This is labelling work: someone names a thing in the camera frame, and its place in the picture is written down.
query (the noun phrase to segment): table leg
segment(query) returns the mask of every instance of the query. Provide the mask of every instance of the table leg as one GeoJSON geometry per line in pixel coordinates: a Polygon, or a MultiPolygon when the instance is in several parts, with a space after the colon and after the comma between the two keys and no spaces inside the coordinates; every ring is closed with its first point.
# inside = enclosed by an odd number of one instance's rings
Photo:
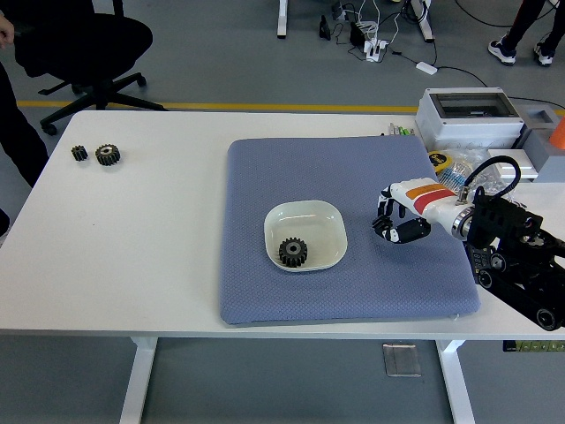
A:
{"type": "Polygon", "coordinates": [[[141,422],[155,348],[157,347],[157,337],[132,337],[132,341],[138,346],[138,349],[135,352],[132,374],[127,386],[127,393],[125,393],[120,424],[139,424],[141,422]]]}
{"type": "Polygon", "coordinates": [[[279,38],[286,37],[286,12],[289,6],[289,0],[279,0],[279,26],[276,29],[276,36],[279,38]]]}
{"type": "Polygon", "coordinates": [[[435,344],[440,354],[443,380],[448,390],[449,404],[455,424],[474,424],[475,417],[469,401],[469,393],[465,386],[463,371],[459,363],[457,348],[464,340],[436,340],[435,344]]]}
{"type": "Polygon", "coordinates": [[[432,0],[411,0],[412,9],[418,17],[420,30],[422,31],[422,35],[424,36],[424,40],[426,42],[433,41],[432,27],[427,21],[427,13],[429,13],[431,3],[432,0]]]}

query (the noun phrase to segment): blue mat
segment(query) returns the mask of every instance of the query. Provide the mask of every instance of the blue mat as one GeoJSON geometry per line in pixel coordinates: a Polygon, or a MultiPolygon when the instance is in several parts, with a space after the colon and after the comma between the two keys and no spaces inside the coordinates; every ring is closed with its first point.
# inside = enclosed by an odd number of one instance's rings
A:
{"type": "MultiPolygon", "coordinates": [[[[430,236],[406,245],[388,243],[371,228],[380,190],[422,177],[435,178],[424,145],[413,136],[232,143],[222,318],[240,324],[476,312],[477,288],[460,241],[438,224],[430,236]],[[263,224],[273,207],[304,200],[326,201],[341,212],[348,248],[332,268],[290,273],[267,256],[263,224]]],[[[413,217],[408,212],[406,219],[413,217]]]]}

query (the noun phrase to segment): yellow floor line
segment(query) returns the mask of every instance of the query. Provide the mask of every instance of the yellow floor line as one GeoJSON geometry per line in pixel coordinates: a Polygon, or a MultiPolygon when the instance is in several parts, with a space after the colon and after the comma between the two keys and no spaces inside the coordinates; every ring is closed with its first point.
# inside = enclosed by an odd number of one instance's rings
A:
{"type": "MultiPolygon", "coordinates": [[[[18,101],[20,108],[63,108],[71,102],[18,101]]],[[[277,103],[160,103],[170,110],[249,110],[249,111],[300,111],[300,112],[357,112],[357,113],[416,113],[416,106],[367,106],[334,104],[277,104],[277,103]]],[[[111,103],[111,108],[123,109],[122,105],[111,103]]],[[[565,116],[565,110],[556,110],[555,114],[565,116]]]]}

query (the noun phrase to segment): black gear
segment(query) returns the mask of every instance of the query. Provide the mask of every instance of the black gear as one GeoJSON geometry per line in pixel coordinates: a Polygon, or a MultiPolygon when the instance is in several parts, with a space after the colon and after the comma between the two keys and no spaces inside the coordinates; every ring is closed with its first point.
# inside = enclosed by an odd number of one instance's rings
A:
{"type": "Polygon", "coordinates": [[[279,258],[282,263],[290,268],[301,266],[308,255],[308,247],[300,238],[287,238],[279,247],[279,258]]]}
{"type": "Polygon", "coordinates": [[[77,161],[84,161],[88,158],[87,150],[84,146],[75,146],[71,149],[71,153],[77,161]]]}
{"type": "Polygon", "coordinates": [[[110,166],[120,160],[120,152],[113,144],[104,144],[96,149],[96,159],[104,166],[110,166]]]}

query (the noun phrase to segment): chair backrest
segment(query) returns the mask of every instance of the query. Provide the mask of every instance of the chair backrest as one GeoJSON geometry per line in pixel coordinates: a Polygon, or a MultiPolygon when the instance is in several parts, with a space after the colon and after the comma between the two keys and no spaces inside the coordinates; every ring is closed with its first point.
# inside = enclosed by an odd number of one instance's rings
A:
{"type": "Polygon", "coordinates": [[[94,6],[91,0],[0,0],[0,11],[12,22],[40,27],[58,19],[80,19],[94,13],[94,6]]]}

